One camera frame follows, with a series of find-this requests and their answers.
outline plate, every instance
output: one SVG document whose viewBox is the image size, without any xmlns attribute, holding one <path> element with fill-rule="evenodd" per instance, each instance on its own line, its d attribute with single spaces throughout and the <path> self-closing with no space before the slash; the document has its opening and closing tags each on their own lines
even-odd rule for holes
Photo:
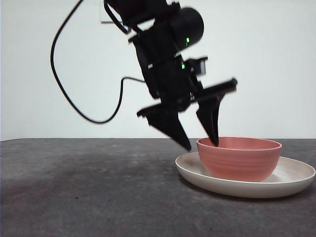
<svg viewBox="0 0 316 237">
<path fill-rule="evenodd" d="M 262 182 L 215 178 L 200 162 L 198 153 L 179 156 L 176 165 L 190 183 L 211 192 L 242 198 L 279 198 L 298 193 L 310 185 L 315 169 L 301 161 L 280 157 L 273 173 Z"/>
</svg>

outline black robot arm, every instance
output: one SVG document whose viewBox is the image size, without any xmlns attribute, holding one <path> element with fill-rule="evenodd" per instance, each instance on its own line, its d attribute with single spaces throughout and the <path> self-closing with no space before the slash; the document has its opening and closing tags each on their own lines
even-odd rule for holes
<svg viewBox="0 0 316 237">
<path fill-rule="evenodd" d="M 122 24 L 109 5 L 121 16 Z M 128 34 L 136 32 L 129 42 L 136 48 L 137 58 L 151 96 L 160 103 L 140 110 L 149 125 L 165 133 L 187 150 L 190 142 L 178 119 L 197 102 L 197 117 L 211 141 L 218 146 L 218 113 L 221 100 L 235 91 L 237 80 L 203 88 L 197 76 L 205 74 L 207 57 L 183 60 L 180 51 L 198 42 L 204 31 L 200 14 L 192 8 L 181 8 L 178 2 L 165 0 L 105 0 L 104 7 L 114 23 Z M 137 25 L 154 19 L 147 30 Z"/>
</svg>

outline pink bowl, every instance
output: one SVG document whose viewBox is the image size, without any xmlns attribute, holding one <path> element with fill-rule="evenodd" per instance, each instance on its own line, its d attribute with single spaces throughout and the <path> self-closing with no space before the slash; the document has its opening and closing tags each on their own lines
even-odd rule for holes
<svg viewBox="0 0 316 237">
<path fill-rule="evenodd" d="M 248 137 L 220 137 L 215 147 L 209 138 L 197 141 L 200 160 L 211 175 L 222 179 L 260 182 L 275 169 L 282 144 Z"/>
</svg>

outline background wall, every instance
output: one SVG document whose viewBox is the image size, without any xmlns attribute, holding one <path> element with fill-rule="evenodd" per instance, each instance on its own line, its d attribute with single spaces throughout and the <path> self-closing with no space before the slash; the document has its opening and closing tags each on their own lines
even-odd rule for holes
<svg viewBox="0 0 316 237">
<path fill-rule="evenodd" d="M 101 25 L 100 1 L 86 0 L 56 46 L 69 95 L 94 119 L 114 111 L 122 76 L 141 78 L 133 45 Z M 117 117 L 82 119 L 60 92 L 49 64 L 54 35 L 76 0 L 1 1 L 1 140 L 32 137 L 165 137 L 136 112 L 155 103 L 127 81 Z M 222 102 L 220 135 L 316 138 L 316 1 L 181 0 L 204 19 L 202 40 L 184 58 L 208 55 L 204 86 L 238 79 Z M 195 112 L 180 114 L 189 137 L 204 137 Z"/>
</svg>

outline dark gray surface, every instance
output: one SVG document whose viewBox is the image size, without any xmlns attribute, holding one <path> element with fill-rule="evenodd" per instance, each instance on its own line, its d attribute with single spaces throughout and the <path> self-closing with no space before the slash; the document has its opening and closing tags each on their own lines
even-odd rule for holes
<svg viewBox="0 0 316 237">
<path fill-rule="evenodd" d="M 316 167 L 316 139 L 278 141 Z M 184 153 L 169 139 L 1 142 L 1 236 L 316 236 L 315 182 L 276 199 L 219 195 L 178 174 Z"/>
</svg>

